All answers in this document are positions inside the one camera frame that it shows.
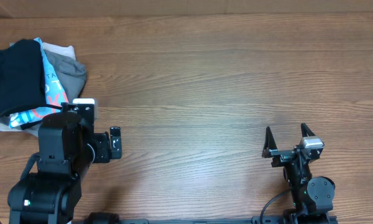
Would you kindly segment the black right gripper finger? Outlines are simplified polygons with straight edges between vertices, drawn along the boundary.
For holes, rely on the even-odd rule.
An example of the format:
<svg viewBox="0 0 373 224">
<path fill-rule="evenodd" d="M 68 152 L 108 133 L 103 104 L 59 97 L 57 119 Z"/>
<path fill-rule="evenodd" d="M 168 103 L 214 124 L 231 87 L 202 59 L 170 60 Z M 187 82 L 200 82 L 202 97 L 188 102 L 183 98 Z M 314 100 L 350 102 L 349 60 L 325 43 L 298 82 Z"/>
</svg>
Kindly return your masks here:
<svg viewBox="0 0 373 224">
<path fill-rule="evenodd" d="M 274 153 L 277 152 L 277 145 L 273 137 L 270 127 L 266 127 L 265 130 L 265 143 L 262 150 L 262 157 L 273 157 Z"/>
<path fill-rule="evenodd" d="M 315 133 L 307 126 L 306 123 L 302 123 L 300 125 L 300 127 L 301 127 L 301 132 L 302 132 L 302 137 L 303 138 L 315 136 Z"/>
</svg>

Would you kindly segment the black t-shirt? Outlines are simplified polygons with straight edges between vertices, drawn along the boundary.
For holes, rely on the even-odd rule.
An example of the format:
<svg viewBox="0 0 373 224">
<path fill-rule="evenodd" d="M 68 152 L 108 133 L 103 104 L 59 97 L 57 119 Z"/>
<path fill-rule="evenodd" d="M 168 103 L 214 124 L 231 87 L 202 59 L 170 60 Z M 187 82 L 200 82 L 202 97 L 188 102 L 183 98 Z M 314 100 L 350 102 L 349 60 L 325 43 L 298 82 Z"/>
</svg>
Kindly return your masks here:
<svg viewBox="0 0 373 224">
<path fill-rule="evenodd" d="M 0 113 L 44 104 L 40 44 L 23 39 L 0 50 Z"/>
</svg>

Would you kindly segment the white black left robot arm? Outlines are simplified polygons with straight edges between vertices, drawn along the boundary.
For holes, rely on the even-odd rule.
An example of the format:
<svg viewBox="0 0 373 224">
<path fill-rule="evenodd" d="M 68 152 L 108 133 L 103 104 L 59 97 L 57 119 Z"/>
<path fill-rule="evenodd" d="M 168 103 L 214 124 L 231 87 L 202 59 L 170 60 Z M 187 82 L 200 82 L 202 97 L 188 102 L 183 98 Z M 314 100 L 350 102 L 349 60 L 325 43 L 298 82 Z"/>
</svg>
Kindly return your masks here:
<svg viewBox="0 0 373 224">
<path fill-rule="evenodd" d="M 72 112 L 46 116 L 33 154 L 7 202 L 10 223 L 69 223 L 90 165 L 122 157 L 121 129 L 95 133 L 93 121 Z"/>
</svg>

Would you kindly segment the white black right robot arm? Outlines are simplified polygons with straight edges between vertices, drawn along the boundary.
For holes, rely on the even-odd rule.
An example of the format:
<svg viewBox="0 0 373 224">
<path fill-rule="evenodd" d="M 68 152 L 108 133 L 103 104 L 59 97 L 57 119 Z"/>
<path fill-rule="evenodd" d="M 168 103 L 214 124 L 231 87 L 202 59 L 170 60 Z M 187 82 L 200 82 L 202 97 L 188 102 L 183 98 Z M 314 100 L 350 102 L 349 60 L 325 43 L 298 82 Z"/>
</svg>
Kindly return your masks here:
<svg viewBox="0 0 373 224">
<path fill-rule="evenodd" d="M 280 151 L 270 127 L 265 130 L 263 158 L 271 158 L 272 167 L 281 167 L 289 189 L 279 193 L 264 205 L 259 223 L 266 223 L 264 213 L 274 201 L 291 194 L 293 208 L 286 209 L 277 218 L 277 223 L 337 223 L 337 217 L 329 215 L 333 209 L 335 183 L 328 177 L 313 177 L 310 163 L 318 160 L 324 142 L 305 123 L 301 124 L 302 138 L 293 149 Z"/>
</svg>

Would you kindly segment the light blue printed t-shirt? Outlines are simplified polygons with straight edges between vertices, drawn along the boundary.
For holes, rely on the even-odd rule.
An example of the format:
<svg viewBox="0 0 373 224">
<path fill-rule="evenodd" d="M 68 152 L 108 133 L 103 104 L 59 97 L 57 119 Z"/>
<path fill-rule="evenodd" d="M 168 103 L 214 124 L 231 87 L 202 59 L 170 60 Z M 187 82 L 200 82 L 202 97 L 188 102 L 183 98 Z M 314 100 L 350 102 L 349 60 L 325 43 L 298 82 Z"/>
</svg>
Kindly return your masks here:
<svg viewBox="0 0 373 224">
<path fill-rule="evenodd" d="M 53 65 L 49 62 L 47 54 L 44 52 L 42 40 L 39 37 L 34 40 L 40 44 L 40 51 L 42 53 L 46 103 L 55 106 L 60 106 L 63 102 L 68 103 L 65 89 L 62 86 Z M 56 112 L 59 112 L 59 110 L 53 108 L 36 108 L 20 113 L 13 113 L 10 115 L 9 127 L 18 128 L 24 124 L 35 123 L 41 121 L 45 116 Z"/>
</svg>

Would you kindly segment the grey folded t-shirt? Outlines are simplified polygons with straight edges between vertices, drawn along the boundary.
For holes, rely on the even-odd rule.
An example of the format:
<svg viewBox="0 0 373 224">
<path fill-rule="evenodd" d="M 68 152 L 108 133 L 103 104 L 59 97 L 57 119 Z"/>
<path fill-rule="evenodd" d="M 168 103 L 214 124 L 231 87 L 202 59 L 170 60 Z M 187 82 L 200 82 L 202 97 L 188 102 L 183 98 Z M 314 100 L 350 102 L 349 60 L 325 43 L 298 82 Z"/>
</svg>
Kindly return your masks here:
<svg viewBox="0 0 373 224">
<path fill-rule="evenodd" d="M 42 56 L 44 103 L 59 106 L 78 98 L 86 83 L 86 68 L 75 59 L 75 54 L 68 56 L 43 49 Z M 42 118 L 55 112 L 56 109 L 48 107 L 22 112 L 25 123 L 21 128 L 36 136 Z"/>
</svg>

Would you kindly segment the cardboard back panel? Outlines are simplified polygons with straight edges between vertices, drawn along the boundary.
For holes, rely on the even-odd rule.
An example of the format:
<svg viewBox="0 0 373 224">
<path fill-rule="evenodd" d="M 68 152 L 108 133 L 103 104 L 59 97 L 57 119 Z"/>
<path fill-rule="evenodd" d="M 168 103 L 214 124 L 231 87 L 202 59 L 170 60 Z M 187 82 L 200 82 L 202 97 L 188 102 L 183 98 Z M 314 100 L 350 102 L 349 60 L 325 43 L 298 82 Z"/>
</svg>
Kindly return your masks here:
<svg viewBox="0 0 373 224">
<path fill-rule="evenodd" d="M 0 0 L 0 18 L 373 12 L 373 0 Z"/>
</svg>

